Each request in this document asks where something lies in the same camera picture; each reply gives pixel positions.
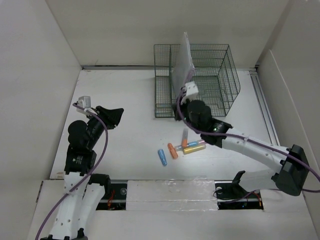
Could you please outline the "white notebook booklet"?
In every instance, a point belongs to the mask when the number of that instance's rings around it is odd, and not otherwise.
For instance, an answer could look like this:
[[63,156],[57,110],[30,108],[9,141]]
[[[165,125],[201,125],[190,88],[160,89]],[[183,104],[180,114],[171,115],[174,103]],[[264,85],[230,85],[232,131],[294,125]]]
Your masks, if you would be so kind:
[[181,88],[186,84],[186,77],[192,64],[191,45],[188,33],[184,32],[172,73],[172,87],[176,96],[180,94]]

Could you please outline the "clear zip pouch purple zipper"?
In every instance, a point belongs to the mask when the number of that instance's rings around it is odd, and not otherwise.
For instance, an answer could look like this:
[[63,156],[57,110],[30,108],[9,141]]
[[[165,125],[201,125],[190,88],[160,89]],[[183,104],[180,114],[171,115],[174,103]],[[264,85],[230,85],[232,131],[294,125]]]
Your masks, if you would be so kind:
[[194,72],[195,72],[195,66],[192,64],[189,67],[189,71],[188,71],[188,74],[187,74],[187,77],[186,77],[186,80],[185,80],[186,83],[191,81]]

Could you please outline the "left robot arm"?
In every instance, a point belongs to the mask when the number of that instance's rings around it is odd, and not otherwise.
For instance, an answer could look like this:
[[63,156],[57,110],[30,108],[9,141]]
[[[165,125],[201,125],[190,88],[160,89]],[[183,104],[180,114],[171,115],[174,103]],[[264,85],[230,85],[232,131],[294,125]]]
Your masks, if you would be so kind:
[[94,172],[102,161],[94,147],[102,134],[118,126],[124,109],[84,108],[77,103],[74,107],[83,111],[88,122],[76,120],[68,127],[63,196],[41,224],[43,228],[57,212],[47,240],[86,240],[86,228],[100,200],[112,191],[109,175]]

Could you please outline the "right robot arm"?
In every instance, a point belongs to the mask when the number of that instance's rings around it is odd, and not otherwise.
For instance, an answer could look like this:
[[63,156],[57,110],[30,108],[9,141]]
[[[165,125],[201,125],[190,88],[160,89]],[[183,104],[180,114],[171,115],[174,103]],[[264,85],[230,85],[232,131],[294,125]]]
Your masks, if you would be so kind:
[[299,196],[303,191],[310,166],[301,146],[283,147],[250,137],[231,124],[214,118],[211,109],[201,100],[183,102],[183,98],[178,96],[174,113],[176,120],[183,121],[205,143],[242,154],[267,166],[262,171],[239,171],[224,192],[243,197],[248,192],[262,189],[276,188],[290,196]]

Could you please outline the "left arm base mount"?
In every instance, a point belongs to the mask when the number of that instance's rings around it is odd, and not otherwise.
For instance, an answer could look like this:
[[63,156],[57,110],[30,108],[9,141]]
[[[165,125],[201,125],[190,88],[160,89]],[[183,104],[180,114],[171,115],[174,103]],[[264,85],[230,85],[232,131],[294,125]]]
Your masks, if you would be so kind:
[[97,211],[122,211],[126,209],[127,180],[111,180],[107,174],[95,173],[90,183],[98,183],[104,187],[104,196],[97,205]]

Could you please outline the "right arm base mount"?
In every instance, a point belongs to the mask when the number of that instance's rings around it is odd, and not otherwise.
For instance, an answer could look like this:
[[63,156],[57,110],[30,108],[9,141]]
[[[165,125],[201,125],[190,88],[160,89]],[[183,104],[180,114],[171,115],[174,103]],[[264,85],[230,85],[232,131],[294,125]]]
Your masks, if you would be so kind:
[[245,171],[238,172],[233,180],[215,181],[213,196],[217,199],[218,210],[263,210],[261,194],[247,192],[240,185]]

